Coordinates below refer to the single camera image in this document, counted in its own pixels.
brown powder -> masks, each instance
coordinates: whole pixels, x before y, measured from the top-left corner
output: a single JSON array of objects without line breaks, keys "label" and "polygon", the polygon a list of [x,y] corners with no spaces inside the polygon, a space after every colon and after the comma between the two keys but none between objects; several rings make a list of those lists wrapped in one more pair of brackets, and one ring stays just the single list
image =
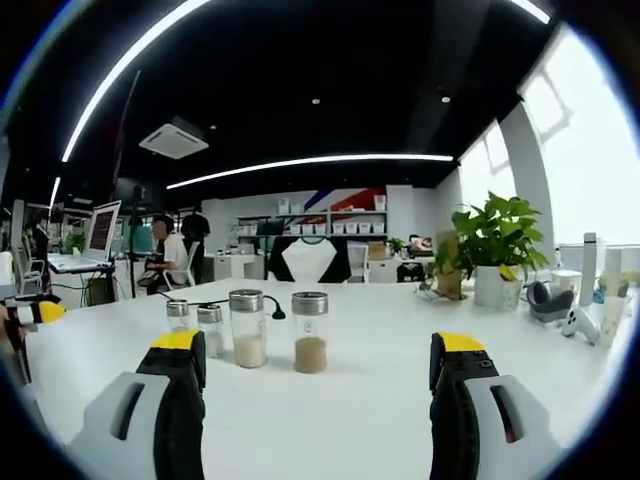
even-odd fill
[{"label": "brown powder", "polygon": [[294,368],[300,373],[320,373],[327,368],[325,341],[318,337],[298,340]]}]

glass jar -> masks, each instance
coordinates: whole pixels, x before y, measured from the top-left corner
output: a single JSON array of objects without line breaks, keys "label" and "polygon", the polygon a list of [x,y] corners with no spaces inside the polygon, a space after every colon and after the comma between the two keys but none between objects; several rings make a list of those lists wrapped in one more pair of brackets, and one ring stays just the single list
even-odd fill
[{"label": "glass jar", "polygon": [[189,329],[189,302],[186,300],[167,300],[167,321],[172,332]]},{"label": "glass jar", "polygon": [[267,363],[264,298],[260,290],[229,292],[231,331],[236,363],[257,368]]},{"label": "glass jar", "polygon": [[291,297],[296,323],[294,368],[300,373],[320,373],[327,368],[329,297],[322,292],[297,292]]},{"label": "glass jar", "polygon": [[207,357],[218,358],[224,352],[222,310],[218,305],[198,307],[198,328],[204,333]]}]

silver lid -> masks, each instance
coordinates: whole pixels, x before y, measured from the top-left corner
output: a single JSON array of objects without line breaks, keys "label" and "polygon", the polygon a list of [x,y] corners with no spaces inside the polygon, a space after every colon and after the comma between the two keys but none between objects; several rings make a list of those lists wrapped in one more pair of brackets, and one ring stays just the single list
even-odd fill
[{"label": "silver lid", "polygon": [[222,323],[222,310],[219,305],[200,305],[198,323]]},{"label": "silver lid", "polygon": [[294,315],[323,315],[329,312],[329,296],[323,292],[296,292],[291,296]]},{"label": "silver lid", "polygon": [[180,299],[167,300],[167,315],[170,317],[189,315],[189,302]]},{"label": "silver lid", "polygon": [[232,312],[253,313],[264,310],[264,299],[260,290],[234,290],[229,292],[229,309]]}]

ceiling light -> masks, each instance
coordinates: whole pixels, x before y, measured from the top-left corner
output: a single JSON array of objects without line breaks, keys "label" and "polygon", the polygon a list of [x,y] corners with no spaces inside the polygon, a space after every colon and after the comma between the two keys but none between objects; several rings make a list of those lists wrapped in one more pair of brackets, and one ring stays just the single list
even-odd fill
[{"label": "ceiling light", "polygon": [[49,210],[53,208],[53,204],[56,201],[56,195],[58,193],[59,186],[60,186],[60,177],[56,177],[56,181],[53,182],[53,192],[51,192],[51,200],[49,201]]},{"label": "ceiling light", "polygon": [[251,167],[237,168],[235,170],[227,170],[226,172],[213,173],[204,177],[185,180],[184,182],[174,183],[167,186],[167,190],[172,188],[184,187],[193,183],[213,180],[214,178],[228,177],[239,173],[255,172],[258,170],[267,170],[270,168],[291,167],[294,165],[307,165],[310,163],[329,163],[329,162],[354,162],[359,160],[430,160],[435,162],[450,162],[453,157],[449,155],[422,155],[417,153],[365,153],[359,155],[328,155],[326,157],[300,158],[298,160],[285,160],[283,162],[264,163],[262,165],[253,165]]},{"label": "ceiling light", "polygon": [[551,17],[546,14],[540,7],[534,5],[529,0],[511,0],[511,2],[518,5],[523,10],[529,12],[545,25],[549,23],[549,20],[551,19]]},{"label": "ceiling light", "polygon": [[62,155],[62,161],[69,161],[69,157],[73,152],[76,143],[78,143],[78,139],[80,138],[80,134],[84,130],[84,127],[87,125],[89,118],[95,111],[98,103],[107,93],[109,88],[113,85],[113,83],[117,80],[117,78],[122,74],[122,72],[129,66],[135,58],[142,53],[142,51],[147,48],[156,38],[162,35],[166,30],[168,30],[171,26],[177,23],[182,18],[189,15],[194,10],[200,8],[202,5],[209,3],[211,0],[187,0],[180,6],[176,7],[174,10],[169,12],[164,18],[162,18],[158,23],[156,23],[153,27],[146,31],[144,35],[142,35],[136,43],[134,43],[129,50],[118,60],[118,62],[113,66],[111,71],[107,74],[107,76],[102,80],[100,86],[89,100],[89,103],[84,108],[82,112],[82,116],[76,127],[73,129],[73,133],[71,134],[71,138],[69,139],[69,143],[67,143],[67,147],[64,150],[64,154]]}]

yellow object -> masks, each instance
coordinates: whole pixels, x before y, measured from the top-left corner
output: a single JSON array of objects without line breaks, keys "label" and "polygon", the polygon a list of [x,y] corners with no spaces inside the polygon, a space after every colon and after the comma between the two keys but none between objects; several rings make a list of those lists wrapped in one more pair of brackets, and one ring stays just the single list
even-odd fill
[{"label": "yellow object", "polygon": [[66,308],[53,302],[40,302],[38,303],[38,308],[40,309],[42,323],[53,323],[62,318],[67,312]]},{"label": "yellow object", "polygon": [[505,282],[515,282],[517,280],[511,269],[506,265],[500,265],[500,276]]},{"label": "yellow object", "polygon": [[198,330],[182,330],[180,332],[171,332],[159,337],[151,348],[179,348],[182,350],[191,350],[193,337]]},{"label": "yellow object", "polygon": [[486,350],[484,345],[466,333],[437,332],[444,342],[445,352],[475,352]]}]

